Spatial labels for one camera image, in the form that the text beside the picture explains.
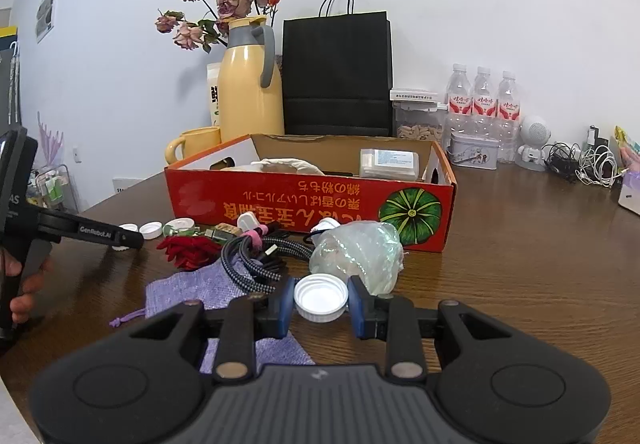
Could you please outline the person left hand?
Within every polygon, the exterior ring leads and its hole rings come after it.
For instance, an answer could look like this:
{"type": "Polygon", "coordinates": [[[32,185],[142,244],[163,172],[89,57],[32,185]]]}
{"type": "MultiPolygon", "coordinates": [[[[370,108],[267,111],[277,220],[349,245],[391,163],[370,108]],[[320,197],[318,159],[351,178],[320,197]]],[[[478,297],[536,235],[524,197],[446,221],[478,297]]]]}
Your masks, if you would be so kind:
{"type": "MultiPolygon", "coordinates": [[[[1,261],[9,277],[18,276],[22,271],[22,264],[18,262],[5,248],[1,249],[1,261]]],[[[35,307],[35,294],[43,288],[44,274],[53,268],[50,256],[47,256],[38,271],[22,281],[22,294],[14,297],[10,303],[13,323],[26,323],[30,312],[35,307]]]]}

